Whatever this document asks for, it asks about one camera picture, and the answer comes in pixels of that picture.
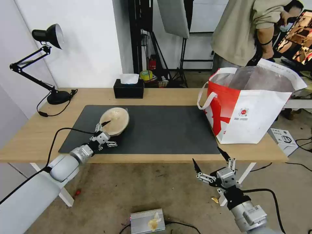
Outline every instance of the person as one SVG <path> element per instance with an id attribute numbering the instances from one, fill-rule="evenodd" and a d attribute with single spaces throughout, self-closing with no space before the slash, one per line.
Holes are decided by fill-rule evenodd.
<path id="1" fill-rule="evenodd" d="M 284 6 L 284 11 L 288 12 L 291 17 L 297 18 L 301 14 L 303 7 L 304 6 L 300 1 L 292 0 L 289 4 Z M 281 42 L 281 40 L 286 36 L 287 31 L 292 27 L 292 25 L 293 23 L 291 22 L 287 25 L 283 25 L 282 22 L 274 24 L 274 36 L 272 40 L 273 45 Z"/>
<path id="2" fill-rule="evenodd" d="M 255 66 L 261 57 L 273 57 L 274 23 L 282 18 L 284 25 L 287 24 L 291 15 L 283 7 L 290 1 L 229 1 L 213 33 L 211 47 L 215 54 L 212 71 L 216 72 L 221 67 L 252 65 L 251 61 Z M 255 41 L 261 45 L 257 50 Z"/>

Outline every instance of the box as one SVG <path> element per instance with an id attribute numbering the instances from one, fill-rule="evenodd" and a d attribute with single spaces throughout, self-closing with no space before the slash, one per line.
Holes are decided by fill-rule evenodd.
<path id="1" fill-rule="evenodd" d="M 290 135 L 289 131 L 270 128 L 268 133 L 287 156 L 298 148 L 297 143 Z"/>
<path id="2" fill-rule="evenodd" d="M 122 84 L 117 79 L 114 84 L 115 98 L 143 98 L 144 82 L 139 79 L 136 84 Z"/>
<path id="3" fill-rule="evenodd" d="M 163 219 L 163 210 L 149 210 L 143 211 L 138 213 L 132 213 L 130 220 L 131 220 L 131 234 L 146 234 L 146 233 L 154 233 L 157 234 L 165 234 L 165 221 Z M 148 222 L 157 216 L 159 218 L 159 222 L 155 231 L 152 231 L 151 228 L 148 226 Z"/>

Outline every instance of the lamp shade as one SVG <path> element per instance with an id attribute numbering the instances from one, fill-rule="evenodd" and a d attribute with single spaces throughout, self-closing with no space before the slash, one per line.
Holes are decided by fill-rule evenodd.
<path id="1" fill-rule="evenodd" d="M 62 49 L 64 44 L 63 32 L 58 24 L 51 25 L 47 30 L 35 29 L 32 31 L 32 37 L 39 42 L 49 42 L 59 49 Z"/>

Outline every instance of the fire extinguisher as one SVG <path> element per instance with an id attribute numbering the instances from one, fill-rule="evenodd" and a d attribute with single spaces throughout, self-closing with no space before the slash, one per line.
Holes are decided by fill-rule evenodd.
<path id="1" fill-rule="evenodd" d="M 156 69 L 156 55 L 150 55 L 149 58 L 149 70 L 155 70 Z"/>

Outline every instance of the black desk lamp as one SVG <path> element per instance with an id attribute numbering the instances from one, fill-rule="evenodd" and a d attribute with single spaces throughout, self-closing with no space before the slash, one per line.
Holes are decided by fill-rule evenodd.
<path id="1" fill-rule="evenodd" d="M 29 65 L 35 63 L 36 61 L 38 61 L 38 60 L 40 60 L 40 59 L 42 59 L 45 56 L 50 54 L 51 46 L 49 46 L 47 44 L 47 42 L 51 43 L 52 45 L 54 45 L 55 47 L 57 47 L 59 49 L 62 49 L 61 46 L 63 45 L 64 40 L 63 40 L 63 33 L 61 30 L 61 27 L 58 24 L 53 24 L 50 27 L 48 27 L 47 30 L 35 29 L 32 31 L 32 37 L 36 41 L 39 41 L 43 45 L 43 47 L 41 47 L 36 52 L 30 54 L 29 56 L 21 59 L 20 61 L 18 61 L 16 63 L 12 63 L 10 65 L 10 69 L 12 71 L 18 73 L 18 74 L 21 74 L 22 76 L 26 77 L 27 79 L 35 82 L 36 84 L 46 88 L 47 90 L 49 90 L 51 92 L 51 94 L 47 97 L 48 103 L 50 103 L 52 105 L 57 105 L 57 104 L 61 104 L 61 103 L 64 103 L 66 101 L 69 101 L 72 96 L 68 92 L 58 91 L 55 89 L 55 86 L 52 86 L 51 84 L 40 81 L 40 80 L 32 77 L 31 75 L 29 75 L 23 71 L 24 68 L 28 67 Z M 35 55 L 41 51 L 44 51 L 45 54 L 34 59 L 34 60 L 25 61 L 26 59 L 29 59 L 30 57 L 32 57 L 33 55 Z"/>

